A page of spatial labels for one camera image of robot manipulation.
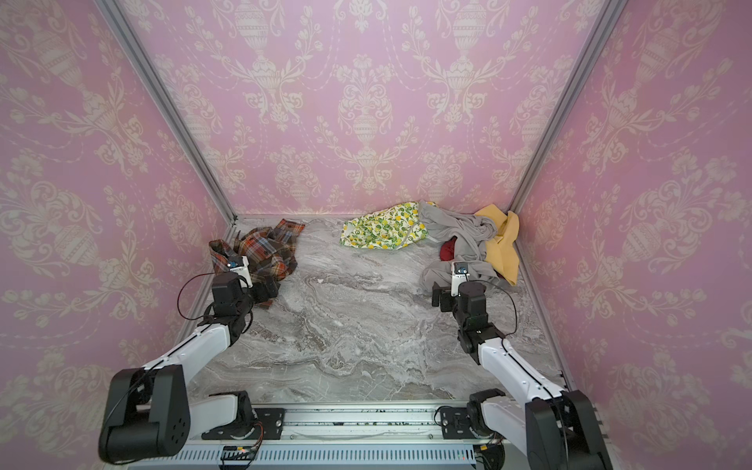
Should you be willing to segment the plaid brown red cloth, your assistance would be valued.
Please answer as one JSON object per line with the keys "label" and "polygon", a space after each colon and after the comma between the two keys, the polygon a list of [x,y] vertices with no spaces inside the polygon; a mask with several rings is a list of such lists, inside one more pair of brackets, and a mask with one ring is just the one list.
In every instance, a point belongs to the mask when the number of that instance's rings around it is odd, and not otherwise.
{"label": "plaid brown red cloth", "polygon": [[[262,276],[273,276],[280,287],[281,281],[298,267],[295,252],[298,237],[305,228],[303,223],[282,219],[274,227],[254,228],[231,244],[221,239],[209,242],[211,260],[217,273],[211,286],[215,308],[228,311],[229,306],[236,303],[242,294],[251,297],[250,288],[240,276],[228,270],[226,264],[230,256],[240,255],[248,259],[253,282]],[[254,304],[267,309],[272,303]]]}

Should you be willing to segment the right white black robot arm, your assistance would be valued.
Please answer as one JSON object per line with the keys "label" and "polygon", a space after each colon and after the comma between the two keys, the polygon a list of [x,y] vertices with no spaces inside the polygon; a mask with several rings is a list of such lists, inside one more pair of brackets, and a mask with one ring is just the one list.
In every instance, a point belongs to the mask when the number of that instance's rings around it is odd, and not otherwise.
{"label": "right white black robot arm", "polygon": [[466,412],[476,435],[509,441],[532,469],[613,467],[591,400],[553,383],[515,351],[489,320],[483,283],[435,284],[432,305],[452,313],[462,350],[503,386],[470,397]]}

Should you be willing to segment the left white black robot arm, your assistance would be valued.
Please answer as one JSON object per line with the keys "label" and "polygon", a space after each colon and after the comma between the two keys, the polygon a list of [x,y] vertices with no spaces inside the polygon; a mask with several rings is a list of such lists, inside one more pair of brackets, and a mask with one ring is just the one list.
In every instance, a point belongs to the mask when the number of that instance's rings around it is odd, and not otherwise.
{"label": "left white black robot arm", "polygon": [[173,457],[192,440],[248,441],[239,458],[256,455],[277,441],[284,409],[254,409],[244,391],[225,392],[191,403],[187,387],[218,354],[235,345],[253,322],[254,306],[272,301],[279,283],[252,280],[236,270],[215,275],[213,301],[196,329],[177,346],[141,367],[112,379],[100,431],[98,454],[107,464]]}

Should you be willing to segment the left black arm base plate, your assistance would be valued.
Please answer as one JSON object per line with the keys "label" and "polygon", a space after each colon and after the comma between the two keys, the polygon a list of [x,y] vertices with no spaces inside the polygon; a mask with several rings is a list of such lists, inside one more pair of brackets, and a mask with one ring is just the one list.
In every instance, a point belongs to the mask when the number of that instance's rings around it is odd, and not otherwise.
{"label": "left black arm base plate", "polygon": [[211,429],[201,435],[204,441],[278,441],[284,428],[286,410],[281,407],[263,407],[250,413],[239,412],[230,424]]}

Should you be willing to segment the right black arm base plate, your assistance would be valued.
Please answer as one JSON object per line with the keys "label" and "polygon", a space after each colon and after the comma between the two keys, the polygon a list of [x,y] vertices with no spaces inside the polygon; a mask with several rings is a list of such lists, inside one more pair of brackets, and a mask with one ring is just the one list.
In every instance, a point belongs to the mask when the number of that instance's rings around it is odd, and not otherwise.
{"label": "right black arm base plate", "polygon": [[487,440],[493,442],[501,435],[484,427],[480,417],[471,413],[466,407],[441,405],[433,416],[434,422],[441,427],[445,440]]}

